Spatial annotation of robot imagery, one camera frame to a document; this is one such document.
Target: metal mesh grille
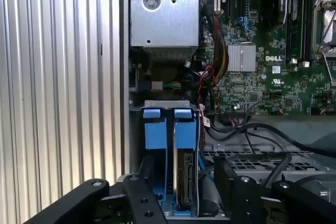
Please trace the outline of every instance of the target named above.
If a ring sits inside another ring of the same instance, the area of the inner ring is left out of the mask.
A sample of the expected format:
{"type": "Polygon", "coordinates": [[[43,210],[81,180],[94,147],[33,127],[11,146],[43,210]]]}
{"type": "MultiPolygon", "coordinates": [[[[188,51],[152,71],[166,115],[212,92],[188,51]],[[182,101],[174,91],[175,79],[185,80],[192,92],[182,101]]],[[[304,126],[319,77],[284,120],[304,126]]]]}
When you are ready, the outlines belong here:
{"type": "MultiPolygon", "coordinates": [[[[237,154],[251,154],[251,152],[223,152],[223,151],[208,151],[204,155],[207,159],[212,159],[214,156],[230,157],[237,154]]],[[[286,170],[301,170],[301,171],[318,171],[322,170],[321,167],[311,159],[312,153],[310,152],[290,152],[292,155],[292,162],[287,166],[286,170]]],[[[231,162],[231,166],[235,170],[270,170],[270,168],[278,165],[280,160],[272,161],[250,161],[244,159],[237,159],[231,162]]]]}

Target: aluminum panel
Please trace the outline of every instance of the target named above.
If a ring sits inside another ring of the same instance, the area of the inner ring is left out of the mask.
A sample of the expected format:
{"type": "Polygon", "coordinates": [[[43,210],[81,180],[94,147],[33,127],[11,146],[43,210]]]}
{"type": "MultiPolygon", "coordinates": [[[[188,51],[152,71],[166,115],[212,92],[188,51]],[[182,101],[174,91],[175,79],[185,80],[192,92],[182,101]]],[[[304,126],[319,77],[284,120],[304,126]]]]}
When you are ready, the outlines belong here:
{"type": "Polygon", "coordinates": [[[89,178],[114,183],[127,118],[119,0],[0,7],[0,223],[12,224],[89,178]]]}

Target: capacitor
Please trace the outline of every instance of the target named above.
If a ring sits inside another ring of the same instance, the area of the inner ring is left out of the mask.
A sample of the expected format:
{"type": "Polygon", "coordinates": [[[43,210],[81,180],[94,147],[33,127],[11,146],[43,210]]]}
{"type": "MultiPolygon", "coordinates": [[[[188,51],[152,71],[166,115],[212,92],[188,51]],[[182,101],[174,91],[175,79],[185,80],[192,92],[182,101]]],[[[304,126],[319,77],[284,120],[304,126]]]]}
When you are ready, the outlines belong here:
{"type": "Polygon", "coordinates": [[[266,78],[267,78],[267,74],[266,73],[261,73],[260,78],[261,78],[261,80],[265,81],[266,78]]]}

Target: motherboard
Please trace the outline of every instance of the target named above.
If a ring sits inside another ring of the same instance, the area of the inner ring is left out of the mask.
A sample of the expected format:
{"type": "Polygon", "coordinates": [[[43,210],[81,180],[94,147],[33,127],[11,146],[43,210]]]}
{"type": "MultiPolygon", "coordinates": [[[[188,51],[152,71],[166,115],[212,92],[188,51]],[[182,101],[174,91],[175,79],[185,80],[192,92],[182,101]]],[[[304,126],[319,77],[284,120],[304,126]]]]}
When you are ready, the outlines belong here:
{"type": "MultiPolygon", "coordinates": [[[[284,115],[335,115],[336,87],[329,75],[336,72],[336,61],[325,62],[311,50],[314,42],[309,26],[316,0],[288,0],[286,22],[272,31],[262,25],[261,1],[220,0],[219,18],[230,61],[243,47],[253,46],[256,52],[255,71],[244,71],[243,64],[238,70],[232,66],[218,83],[220,109],[245,112],[256,102],[268,101],[252,114],[272,114],[277,106],[284,115]]],[[[216,0],[202,3],[216,5],[216,0]]],[[[323,22],[316,25],[318,36],[323,36],[325,26],[323,22]]],[[[201,41],[198,51],[204,51],[211,62],[214,42],[206,28],[201,41]]]]}

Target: white label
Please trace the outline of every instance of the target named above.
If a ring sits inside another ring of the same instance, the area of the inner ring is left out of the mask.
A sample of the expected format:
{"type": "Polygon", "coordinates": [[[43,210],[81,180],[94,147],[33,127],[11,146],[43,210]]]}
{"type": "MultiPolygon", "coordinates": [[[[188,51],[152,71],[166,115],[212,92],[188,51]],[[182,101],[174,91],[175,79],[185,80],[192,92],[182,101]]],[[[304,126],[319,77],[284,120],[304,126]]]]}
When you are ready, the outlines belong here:
{"type": "Polygon", "coordinates": [[[205,127],[210,128],[210,119],[204,116],[204,117],[203,117],[203,125],[204,125],[205,127]]]}
{"type": "Polygon", "coordinates": [[[281,66],[273,66],[272,73],[281,73],[281,66]]]}
{"type": "Polygon", "coordinates": [[[283,85],[285,82],[281,81],[280,79],[273,79],[272,82],[274,85],[283,85]]]}
{"type": "Polygon", "coordinates": [[[282,58],[280,56],[266,56],[266,61],[282,61],[282,58]]]}
{"type": "Polygon", "coordinates": [[[298,0],[293,0],[292,20],[296,20],[297,18],[298,18],[298,0]]]}

